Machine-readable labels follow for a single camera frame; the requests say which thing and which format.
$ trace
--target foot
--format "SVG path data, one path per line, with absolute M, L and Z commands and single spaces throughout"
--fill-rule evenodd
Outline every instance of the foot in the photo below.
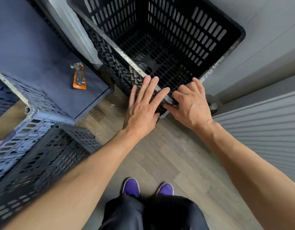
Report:
M 173 186 L 167 182 L 161 183 L 156 191 L 156 195 L 159 194 L 174 195 Z
M 134 178 L 127 178 L 123 184 L 122 194 L 139 198 L 140 188 L 137 180 Z

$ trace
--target tool in package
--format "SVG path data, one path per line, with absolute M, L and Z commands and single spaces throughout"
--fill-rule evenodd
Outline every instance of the tool in package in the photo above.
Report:
M 75 63 L 70 65 L 75 69 L 73 87 L 79 89 L 87 89 L 86 80 L 84 78 L 84 66 L 82 63 Z

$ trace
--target person's right arm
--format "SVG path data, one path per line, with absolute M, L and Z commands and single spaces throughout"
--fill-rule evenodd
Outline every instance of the person's right arm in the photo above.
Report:
M 213 121 L 198 79 L 181 85 L 172 97 L 179 109 L 164 107 L 215 153 L 261 226 L 295 229 L 295 183 Z

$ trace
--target person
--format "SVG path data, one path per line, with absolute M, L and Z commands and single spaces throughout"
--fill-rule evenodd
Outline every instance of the person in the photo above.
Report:
M 155 127 L 159 116 L 155 111 L 170 91 L 164 88 L 150 101 L 158 80 L 146 76 L 137 97 L 134 86 L 123 129 L 20 212 L 4 230 L 80 230 L 120 163 Z M 198 79 L 181 85 L 172 97 L 179 108 L 163 106 L 215 153 L 261 226 L 295 230 L 295 183 L 213 121 Z M 199 207 L 187 198 L 174 196 L 169 183 L 162 184 L 147 205 L 138 200 L 139 195 L 136 180 L 127 179 L 122 194 L 106 204 L 100 229 L 208 229 Z

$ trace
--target laminate flooring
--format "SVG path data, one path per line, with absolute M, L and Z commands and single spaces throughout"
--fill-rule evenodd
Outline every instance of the laminate flooring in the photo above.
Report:
M 77 126 L 105 144 L 122 128 L 127 103 L 121 92 L 112 92 Z M 193 200 L 202 209 L 210 230 L 262 229 L 214 154 L 171 115 L 160 120 L 121 163 L 84 230 L 98 229 L 105 203 L 119 195 L 127 177 L 137 179 L 143 196 L 155 193 L 161 182 L 170 182 L 175 195 Z

